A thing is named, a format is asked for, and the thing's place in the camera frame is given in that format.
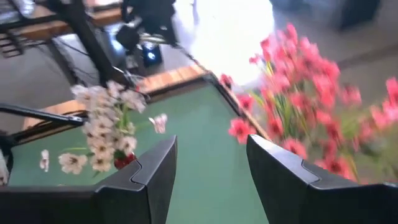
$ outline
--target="wooden table edge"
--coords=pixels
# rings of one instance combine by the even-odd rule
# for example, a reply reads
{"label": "wooden table edge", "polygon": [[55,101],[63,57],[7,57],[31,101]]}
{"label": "wooden table edge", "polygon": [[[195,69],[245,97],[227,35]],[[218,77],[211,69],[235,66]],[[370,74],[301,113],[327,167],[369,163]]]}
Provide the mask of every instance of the wooden table edge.
{"label": "wooden table edge", "polygon": [[[181,75],[181,71],[184,71],[184,70],[192,71],[191,75],[185,76],[185,77],[183,75]],[[165,78],[166,75],[173,76],[174,79],[171,79],[170,82],[165,83],[164,80],[169,80],[168,78]],[[148,88],[146,90],[144,90],[143,92],[147,93],[148,91],[156,91],[156,90],[160,90],[163,88],[179,85],[181,83],[189,82],[190,80],[193,80],[195,78],[199,78],[199,77],[202,77],[205,75],[207,75],[205,73],[205,71],[203,71],[196,65],[181,67],[181,68],[171,70],[168,72],[155,74],[153,76],[145,78],[144,83],[146,83],[146,85],[156,85],[156,86],[148,86]],[[222,87],[224,88],[224,91],[227,92],[227,94],[231,97],[231,99],[235,103],[239,102],[236,95],[231,90],[226,88],[224,85],[222,85]],[[72,111],[82,111],[82,110],[84,110],[84,106],[80,103],[77,103],[76,100],[70,100],[70,101],[60,103],[57,105],[49,106],[42,110],[51,112],[51,113],[65,114],[65,113],[70,113]],[[266,131],[256,121],[256,119],[254,119],[254,117],[252,116],[251,113],[249,113],[246,110],[243,110],[243,114],[247,118],[247,120],[257,129],[258,134],[260,134],[262,137],[264,137],[266,139],[269,139],[269,136],[266,133]],[[39,122],[41,122],[41,120],[38,120],[35,118],[25,118],[24,124],[22,127],[22,131],[29,129],[29,127],[31,127]]]}

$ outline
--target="wooden bench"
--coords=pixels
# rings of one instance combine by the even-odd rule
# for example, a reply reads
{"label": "wooden bench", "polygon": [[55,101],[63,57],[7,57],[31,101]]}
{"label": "wooden bench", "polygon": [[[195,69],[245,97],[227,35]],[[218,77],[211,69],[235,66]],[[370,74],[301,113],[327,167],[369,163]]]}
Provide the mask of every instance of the wooden bench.
{"label": "wooden bench", "polygon": [[[121,2],[121,0],[87,0],[85,3],[87,8],[106,6]],[[53,15],[54,12],[46,7],[36,5],[32,18],[45,17]],[[121,20],[120,8],[103,10],[92,14],[94,24],[100,27],[111,25]],[[37,24],[22,28],[19,33],[21,36],[30,40],[48,40],[58,35],[71,33],[72,30],[68,24],[62,21],[52,21],[43,24]]]}

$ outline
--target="pink flower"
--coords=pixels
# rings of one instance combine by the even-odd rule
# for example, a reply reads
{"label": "pink flower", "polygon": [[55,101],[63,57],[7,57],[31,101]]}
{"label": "pink flower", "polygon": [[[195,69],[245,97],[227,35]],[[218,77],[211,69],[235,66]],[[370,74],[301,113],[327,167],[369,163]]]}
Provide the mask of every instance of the pink flower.
{"label": "pink flower", "polygon": [[389,100],[386,100],[382,104],[384,113],[390,119],[391,121],[397,121],[398,120],[398,105],[395,103],[392,103]]}
{"label": "pink flower", "polygon": [[268,118],[268,132],[273,138],[279,138],[283,135],[284,129],[282,120],[278,116]]}
{"label": "pink flower", "polygon": [[304,93],[295,92],[289,95],[290,102],[295,106],[297,109],[304,109],[310,106],[310,100]]}
{"label": "pink flower", "polygon": [[251,95],[243,95],[238,97],[239,105],[247,111],[252,111],[254,98]]}
{"label": "pink flower", "polygon": [[226,86],[228,86],[228,85],[230,86],[230,85],[232,85],[233,80],[229,75],[222,74],[220,76],[220,83],[224,84]]}
{"label": "pink flower", "polygon": [[366,141],[371,138],[374,134],[374,130],[372,128],[369,120],[365,119],[360,121],[360,131],[359,131],[359,140]]}
{"label": "pink flower", "polygon": [[329,137],[337,143],[340,143],[343,140],[340,125],[337,122],[328,123],[326,125],[326,132],[328,133]]}
{"label": "pink flower", "polygon": [[329,139],[325,142],[322,142],[323,146],[323,158],[330,159],[334,158],[337,152],[337,144],[334,140]]}
{"label": "pink flower", "polygon": [[373,121],[377,128],[384,129],[388,125],[390,125],[390,119],[386,116],[378,107],[371,107],[371,114]]}
{"label": "pink flower", "polygon": [[286,25],[285,31],[279,31],[278,35],[282,39],[282,41],[291,41],[294,44],[297,44],[299,41],[296,28],[291,23],[288,23]]}
{"label": "pink flower", "polygon": [[301,51],[305,56],[310,56],[311,58],[319,57],[319,50],[316,44],[311,44],[308,38],[303,37],[299,42]]}
{"label": "pink flower", "polygon": [[332,122],[331,115],[322,110],[316,110],[315,116],[321,124],[330,124]]}
{"label": "pink flower", "polygon": [[329,77],[331,80],[337,80],[340,75],[340,69],[335,62],[323,59],[320,61],[322,73]]}
{"label": "pink flower", "polygon": [[307,159],[307,152],[304,145],[297,139],[288,138],[282,143],[282,147],[303,159]]}
{"label": "pink flower", "polygon": [[359,92],[359,89],[356,86],[346,85],[340,94],[341,94],[341,100],[346,105],[350,104],[360,105],[362,103],[361,92]]}
{"label": "pink flower", "polygon": [[248,135],[255,134],[256,130],[242,118],[235,118],[231,120],[231,127],[229,128],[228,133],[236,137],[240,144],[246,144]]}
{"label": "pink flower", "polygon": [[249,63],[251,63],[251,64],[257,64],[258,61],[259,61],[260,59],[261,59],[261,58],[260,58],[260,55],[257,55],[257,54],[256,54],[255,56],[249,58]]}
{"label": "pink flower", "polygon": [[335,105],[336,83],[324,75],[316,75],[312,78],[313,84],[317,89],[320,102],[327,108]]}
{"label": "pink flower", "polygon": [[290,87],[289,79],[284,75],[273,75],[269,81],[270,88],[274,93],[280,93]]}
{"label": "pink flower", "polygon": [[316,161],[315,164],[324,169],[327,169],[333,174],[340,175],[341,177],[344,177],[348,180],[355,181],[355,177],[351,169],[349,168],[348,163],[342,157]]}
{"label": "pink flower", "polygon": [[395,77],[386,81],[387,91],[391,103],[398,103],[398,82]]}

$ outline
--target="table leg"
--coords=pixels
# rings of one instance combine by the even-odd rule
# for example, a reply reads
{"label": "table leg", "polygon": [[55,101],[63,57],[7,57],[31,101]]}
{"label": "table leg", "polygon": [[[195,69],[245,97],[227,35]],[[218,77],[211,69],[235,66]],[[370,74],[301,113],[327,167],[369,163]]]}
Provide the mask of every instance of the table leg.
{"label": "table leg", "polygon": [[62,48],[62,46],[58,45],[52,39],[46,41],[45,45],[49,49],[53,59],[61,69],[64,76],[67,78],[69,84],[71,86],[78,84],[80,82],[80,79],[76,76],[71,62],[69,62],[66,56],[64,56],[64,54],[62,54],[62,52],[60,51],[60,48]]}

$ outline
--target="equipment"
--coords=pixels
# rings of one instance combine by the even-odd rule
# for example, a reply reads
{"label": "equipment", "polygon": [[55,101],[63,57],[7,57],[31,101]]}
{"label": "equipment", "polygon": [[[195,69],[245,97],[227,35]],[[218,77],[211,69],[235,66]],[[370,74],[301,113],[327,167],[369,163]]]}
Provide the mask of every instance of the equipment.
{"label": "equipment", "polygon": [[398,222],[398,185],[358,185],[252,135],[249,166],[270,224]]}

